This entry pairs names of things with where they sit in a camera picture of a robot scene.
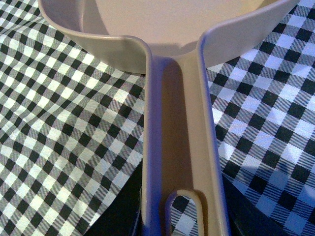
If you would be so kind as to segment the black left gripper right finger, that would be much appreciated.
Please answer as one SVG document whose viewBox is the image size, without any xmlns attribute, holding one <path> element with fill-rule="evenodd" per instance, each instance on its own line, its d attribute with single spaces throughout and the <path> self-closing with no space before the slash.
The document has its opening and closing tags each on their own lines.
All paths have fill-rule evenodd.
<svg viewBox="0 0 315 236">
<path fill-rule="evenodd" d="M 228 179 L 223 179 L 233 236 L 286 236 L 272 219 L 257 209 Z"/>
</svg>

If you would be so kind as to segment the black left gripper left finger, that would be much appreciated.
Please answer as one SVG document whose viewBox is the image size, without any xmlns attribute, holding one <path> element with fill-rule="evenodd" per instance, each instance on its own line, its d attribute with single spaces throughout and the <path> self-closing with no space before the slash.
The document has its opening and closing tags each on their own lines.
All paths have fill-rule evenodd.
<svg viewBox="0 0 315 236">
<path fill-rule="evenodd" d="M 87 230 L 86 236 L 141 235 L 141 161 L 108 209 Z"/>
</svg>

